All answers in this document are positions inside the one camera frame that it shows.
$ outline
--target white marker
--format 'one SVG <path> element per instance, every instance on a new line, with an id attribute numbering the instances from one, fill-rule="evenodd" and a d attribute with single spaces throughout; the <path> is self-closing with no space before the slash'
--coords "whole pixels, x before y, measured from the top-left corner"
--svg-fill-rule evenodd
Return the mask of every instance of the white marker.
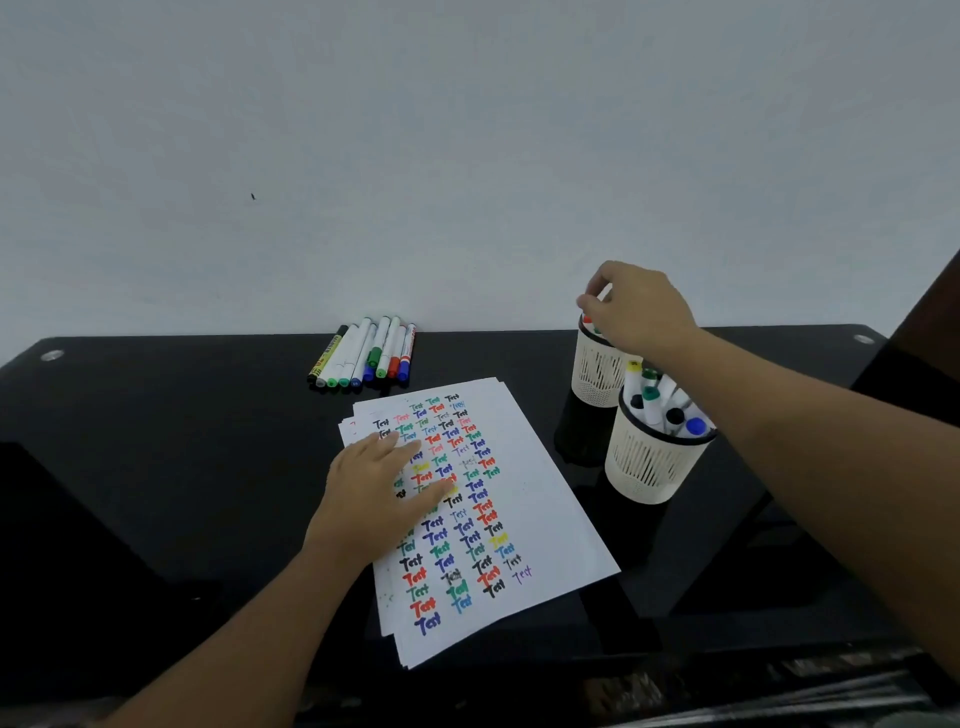
<path id="1" fill-rule="evenodd" d="M 654 389 L 657 389 L 657 370 L 656 369 L 649 369 L 647 367 L 644 367 L 643 373 L 640 375 L 640 377 L 643 380 L 643 383 L 641 384 L 641 386 L 653 387 Z"/>
<path id="2" fill-rule="evenodd" d="M 371 326 L 373 326 L 373 321 L 371 321 L 369 318 L 365 318 L 360 322 L 360 326 L 357 327 L 357 333 L 353 339 L 353 345 L 347 349 L 347 355 L 344 357 L 344 367 L 340 370 L 341 387 L 350 386 L 350 379 L 353 376 L 353 370 L 356 369 L 357 359 L 360 357 L 360 350 L 363 349 L 363 344 L 365 341 L 367 341 L 367 333 L 370 331 Z"/>
<path id="3" fill-rule="evenodd" d="M 414 338 L 417 336 L 417 327 L 413 324 L 407 324 L 407 335 L 403 337 L 403 349 L 400 351 L 400 368 L 396 372 L 396 378 L 400 381 L 406 381 L 410 378 L 410 357 L 414 353 Z"/>
<path id="4" fill-rule="evenodd" d="M 360 329 L 357 328 L 356 324 L 350 324 L 350 328 L 347 330 L 347 333 L 344 334 L 344 340 L 341 341 L 340 346 L 337 347 L 338 350 L 343 349 L 343 352 L 337 357 L 336 363 L 330 367 L 330 371 L 326 376 L 326 386 L 335 387 L 340 384 L 340 373 L 344 370 L 344 364 L 347 362 L 347 357 L 350 356 L 350 350 L 353 349 L 359 332 Z"/>
<path id="5" fill-rule="evenodd" d="M 680 407 L 681 409 L 686 409 L 689 404 L 690 404 L 690 395 L 687 394 L 684 390 L 677 388 L 676 390 L 674 390 L 673 397 L 670 398 L 668 408 Z"/>
<path id="6" fill-rule="evenodd" d="M 627 361 L 627 371 L 623 375 L 623 401 L 630 404 L 634 395 L 643 394 L 643 382 L 640 379 L 640 373 L 643 368 L 636 359 Z"/>
<path id="7" fill-rule="evenodd" d="M 407 327 L 400 325 L 396 330 L 396 341 L 394 350 L 390 352 L 390 366 L 387 367 L 387 378 L 396 379 L 396 373 L 400 371 L 400 355 L 403 353 L 403 340 L 407 337 Z"/>
<path id="8" fill-rule="evenodd" d="M 647 426 L 657 432 L 663 432 L 663 402 L 657 387 L 643 388 L 643 416 Z"/>
<path id="9" fill-rule="evenodd" d="M 350 384 L 359 387 L 363 384 L 363 370 L 367 366 L 367 357 L 373 348 L 373 339 L 376 338 L 376 324 L 370 324 L 367 329 L 367 336 L 364 337 L 363 346 L 360 347 L 360 355 L 357 357 L 357 363 L 353 366 L 353 375 L 350 377 Z"/>
<path id="10" fill-rule="evenodd" d="M 387 329 L 390 328 L 390 317 L 384 316 L 376 325 L 376 336 L 373 338 L 373 348 L 367 354 L 367 363 L 374 369 L 380 363 L 380 354 L 383 353 L 383 344 L 387 340 Z"/>
<path id="11" fill-rule="evenodd" d="M 383 343 L 383 351 L 380 353 L 380 361 L 376 365 L 376 378 L 382 379 L 387 375 L 390 368 L 390 357 L 396 347 L 396 332 L 400 328 L 400 317 L 395 316 L 390 320 L 390 328 L 387 329 L 387 340 Z"/>
<path id="12" fill-rule="evenodd" d="M 671 379 L 669 375 L 663 375 L 663 379 L 660 380 L 657 389 L 660 390 L 660 401 L 666 404 L 670 401 L 670 398 L 673 397 L 673 393 L 677 389 L 677 382 Z"/>
<path id="13" fill-rule="evenodd" d="M 694 417 L 703 420 L 704 423 L 707 425 L 707 427 L 709 427 L 710 429 L 716 429 L 717 427 L 717 425 L 713 423 L 713 420 L 711 420 L 707 415 L 705 415 L 704 411 L 700 407 L 698 407 L 696 404 L 691 404 L 685 410 L 685 414 L 688 420 L 692 420 Z"/>
<path id="14" fill-rule="evenodd" d="M 703 437 L 708 432 L 709 430 L 707 428 L 707 423 L 705 423 L 699 417 L 694 417 L 692 420 L 686 421 L 680 432 L 677 433 L 677 437 Z"/>
<path id="15" fill-rule="evenodd" d="M 633 395 L 627 402 L 627 409 L 630 410 L 630 414 L 645 425 L 647 424 L 647 418 L 643 416 L 643 395 Z"/>

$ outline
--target whiteboard marker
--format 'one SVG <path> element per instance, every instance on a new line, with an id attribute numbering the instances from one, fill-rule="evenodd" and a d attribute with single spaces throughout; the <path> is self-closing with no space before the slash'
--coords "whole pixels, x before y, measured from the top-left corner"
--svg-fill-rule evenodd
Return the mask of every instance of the whiteboard marker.
<path id="1" fill-rule="evenodd" d="M 364 337 L 363 346 L 360 347 L 360 355 L 357 356 L 357 363 L 353 365 L 353 374 L 350 377 L 350 384 L 354 387 L 363 385 L 363 371 L 368 366 L 367 355 L 373 348 L 373 338 L 376 336 L 376 324 L 370 324 L 367 329 L 367 335 Z"/>
<path id="2" fill-rule="evenodd" d="M 680 407 L 671 407 L 663 415 L 663 418 L 666 420 L 663 429 L 666 430 L 668 435 L 676 435 L 686 422 L 686 415 Z"/>
<path id="3" fill-rule="evenodd" d="M 630 414 L 646 425 L 647 420 L 643 416 L 643 395 L 633 395 L 630 398 L 630 404 L 627 405 Z"/>
<path id="4" fill-rule="evenodd" d="M 373 348 L 367 355 L 367 363 L 374 369 L 380 363 L 380 354 L 383 353 L 383 343 L 387 340 L 387 330 L 390 328 L 390 317 L 384 316 L 376 325 L 376 336 L 373 338 Z"/>
<path id="5" fill-rule="evenodd" d="M 686 409 L 686 418 L 689 420 L 694 417 L 699 418 L 700 420 L 703 420 L 704 423 L 707 425 L 707 427 L 709 427 L 710 429 L 716 429 L 717 427 L 717 425 L 713 423 L 713 420 L 711 420 L 707 415 L 705 415 L 704 411 L 700 407 L 698 407 L 695 403 L 691 404 Z"/>
<path id="6" fill-rule="evenodd" d="M 344 358 L 344 368 L 340 371 L 341 387 L 350 386 L 353 370 L 356 369 L 357 359 L 360 358 L 360 350 L 363 349 L 363 344 L 367 341 L 367 333 L 370 331 L 371 326 L 373 326 L 373 321 L 369 318 L 364 318 L 364 320 L 360 322 L 360 326 L 357 327 L 357 332 L 353 337 L 353 345 L 347 349 L 347 356 Z"/>
<path id="7" fill-rule="evenodd" d="M 673 397 L 670 398 L 668 405 L 670 407 L 680 407 L 686 409 L 690 404 L 690 395 L 679 387 L 674 390 Z"/>
<path id="8" fill-rule="evenodd" d="M 383 351 L 380 353 L 380 361 L 376 365 L 376 378 L 382 379 L 387 375 L 387 369 L 390 367 L 390 357 L 394 353 L 396 346 L 396 331 L 400 328 L 400 317 L 395 316 L 390 320 L 390 328 L 387 329 L 387 340 L 383 343 Z"/>
<path id="9" fill-rule="evenodd" d="M 623 400 L 630 403 L 634 395 L 643 393 L 643 381 L 640 378 L 642 366 L 636 359 L 627 360 L 627 371 L 623 375 Z"/>
<path id="10" fill-rule="evenodd" d="M 349 326 L 344 324 L 343 326 L 337 329 L 337 332 L 335 334 L 333 334 L 333 338 L 330 339 L 330 343 L 326 345 L 326 349 L 324 349 L 324 353 L 320 355 L 320 358 L 317 359 L 317 363 L 314 364 L 313 369 L 310 370 L 310 374 L 306 376 L 306 380 L 308 382 L 310 382 L 311 384 L 316 383 L 318 387 L 326 386 L 326 380 L 317 379 L 317 377 L 319 377 L 321 372 L 324 370 L 324 367 L 326 366 L 326 362 L 328 362 L 330 360 L 330 357 L 333 356 L 333 353 L 337 351 L 337 347 L 340 346 L 340 342 L 343 340 L 344 334 L 347 333 L 347 331 L 349 331 Z"/>
<path id="11" fill-rule="evenodd" d="M 407 324 L 407 335 L 403 337 L 403 351 L 400 352 L 400 370 L 396 378 L 406 381 L 410 378 L 410 357 L 414 353 L 414 338 L 417 336 L 417 327 Z"/>
<path id="12" fill-rule="evenodd" d="M 347 363 L 347 358 L 350 356 L 350 352 L 355 346 L 357 333 L 360 331 L 357 328 L 356 324 L 350 324 L 350 329 L 347 332 L 347 335 L 344 336 L 344 340 L 340 342 L 340 346 L 337 349 L 343 349 L 344 352 L 337 357 L 337 363 L 333 365 L 330 370 L 330 374 L 326 378 L 326 386 L 335 387 L 340 384 L 340 373 L 344 370 L 344 365 Z"/>
<path id="13" fill-rule="evenodd" d="M 396 330 L 396 341 L 394 350 L 390 352 L 390 365 L 387 367 L 387 377 L 396 379 L 396 373 L 400 369 L 400 354 L 403 352 L 403 340 L 407 336 L 407 327 L 400 326 Z"/>
<path id="14" fill-rule="evenodd" d="M 673 397 L 673 393 L 677 389 L 677 382 L 671 379 L 669 375 L 663 375 L 657 389 L 660 390 L 660 401 L 666 404 Z"/>
<path id="15" fill-rule="evenodd" d="M 663 432 L 663 402 L 657 387 L 643 388 L 643 416 L 647 426 L 657 432 Z"/>
<path id="16" fill-rule="evenodd" d="M 677 437 L 703 437 L 707 434 L 707 432 L 707 423 L 705 423 L 699 417 L 694 417 L 684 423 L 684 426 L 681 427 L 680 432 L 677 433 Z"/>
<path id="17" fill-rule="evenodd" d="M 649 367 L 644 367 L 643 372 L 640 374 L 640 378 L 643 380 L 641 387 L 653 387 L 657 389 L 657 370 L 650 369 Z"/>

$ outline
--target white mesh pen holder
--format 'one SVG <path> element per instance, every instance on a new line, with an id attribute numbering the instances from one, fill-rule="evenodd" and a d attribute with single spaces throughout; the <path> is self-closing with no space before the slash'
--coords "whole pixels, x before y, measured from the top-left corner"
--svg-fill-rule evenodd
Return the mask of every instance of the white mesh pen holder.
<path id="1" fill-rule="evenodd" d="M 717 431 L 688 439 L 665 435 L 634 417 L 619 393 L 617 403 L 604 462 L 607 479 L 630 500 L 663 503 L 677 492 Z"/>
<path id="2" fill-rule="evenodd" d="M 616 407 L 626 368 L 624 353 L 587 330 L 583 316 L 578 329 L 570 389 L 578 399 L 594 407 Z"/>

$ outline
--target paper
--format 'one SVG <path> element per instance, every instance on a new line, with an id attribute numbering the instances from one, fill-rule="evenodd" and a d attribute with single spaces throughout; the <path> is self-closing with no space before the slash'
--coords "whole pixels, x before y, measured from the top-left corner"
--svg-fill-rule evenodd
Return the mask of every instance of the paper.
<path id="1" fill-rule="evenodd" d="M 506 385 L 481 379 L 358 402 L 345 444 L 419 439 L 394 488 L 455 489 L 373 565 L 381 631 L 413 667 L 527 607 L 619 568 Z"/>

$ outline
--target hand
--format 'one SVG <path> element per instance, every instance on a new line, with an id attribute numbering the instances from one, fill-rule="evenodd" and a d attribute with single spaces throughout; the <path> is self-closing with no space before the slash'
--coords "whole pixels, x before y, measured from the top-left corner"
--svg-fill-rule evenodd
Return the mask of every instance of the hand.
<path id="1" fill-rule="evenodd" d="M 613 288 L 603 301 L 597 296 Z M 660 271 L 608 260 L 600 266 L 577 305 L 622 352 L 649 356 L 663 366 L 668 355 L 699 331 L 684 297 Z"/>
<path id="2" fill-rule="evenodd" d="M 340 451 L 330 463 L 326 492 L 306 529 L 303 547 L 333 544 L 356 556 L 362 569 L 400 543 L 423 514 L 453 487 L 438 480 L 416 496 L 394 495 L 396 474 L 420 450 L 420 440 L 394 449 L 398 434 L 374 432 Z"/>

